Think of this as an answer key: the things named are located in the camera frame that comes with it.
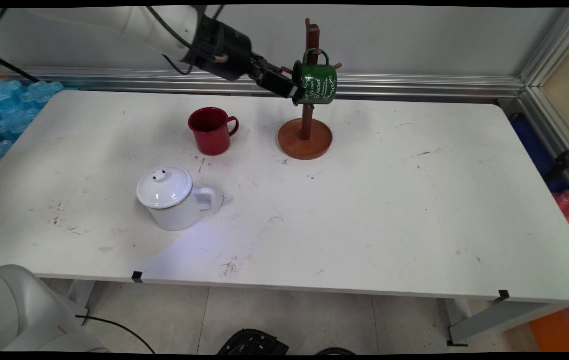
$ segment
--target red enamel mug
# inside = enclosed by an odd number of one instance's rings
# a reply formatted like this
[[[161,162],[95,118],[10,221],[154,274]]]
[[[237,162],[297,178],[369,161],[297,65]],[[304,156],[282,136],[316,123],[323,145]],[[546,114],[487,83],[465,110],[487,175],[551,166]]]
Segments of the red enamel mug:
[[[236,122],[236,127],[229,132],[227,124]],[[198,150],[204,155],[214,157],[229,149],[232,144],[231,137],[238,132],[241,123],[234,116],[217,107],[205,107],[189,117],[189,129],[195,136]]]

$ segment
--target orange object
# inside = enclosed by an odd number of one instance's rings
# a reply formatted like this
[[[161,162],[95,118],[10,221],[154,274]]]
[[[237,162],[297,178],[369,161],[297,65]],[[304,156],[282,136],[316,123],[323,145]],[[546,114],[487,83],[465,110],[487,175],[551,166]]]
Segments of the orange object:
[[[540,351],[569,353],[569,327],[563,312],[556,312],[529,323]]]

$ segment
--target white enamel pot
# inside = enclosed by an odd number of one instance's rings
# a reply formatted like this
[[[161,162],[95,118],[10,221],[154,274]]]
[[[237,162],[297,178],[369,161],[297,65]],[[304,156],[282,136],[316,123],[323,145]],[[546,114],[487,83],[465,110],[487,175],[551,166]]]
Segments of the white enamel pot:
[[[216,192],[194,187],[191,174],[179,166],[161,166],[149,171],[138,183],[138,200],[164,230],[184,230],[198,221],[199,213],[211,210]]]

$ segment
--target black object on floor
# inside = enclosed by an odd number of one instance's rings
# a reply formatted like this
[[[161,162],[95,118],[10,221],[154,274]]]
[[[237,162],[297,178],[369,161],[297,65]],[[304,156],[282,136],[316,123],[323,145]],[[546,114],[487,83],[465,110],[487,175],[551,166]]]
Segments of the black object on floor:
[[[289,346],[266,332],[243,328],[218,351],[218,355],[287,355]]]
[[[346,348],[341,347],[330,347],[326,348],[323,351],[320,351],[316,354],[316,356],[320,355],[347,355],[347,356],[355,356],[356,354],[347,350]]]

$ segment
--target lid knob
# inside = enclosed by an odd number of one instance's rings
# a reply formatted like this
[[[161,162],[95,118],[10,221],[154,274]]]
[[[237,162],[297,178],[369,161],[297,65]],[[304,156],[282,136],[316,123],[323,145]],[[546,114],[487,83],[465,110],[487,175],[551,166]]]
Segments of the lid knob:
[[[156,183],[164,182],[169,174],[165,170],[156,170],[153,172],[153,180]]]

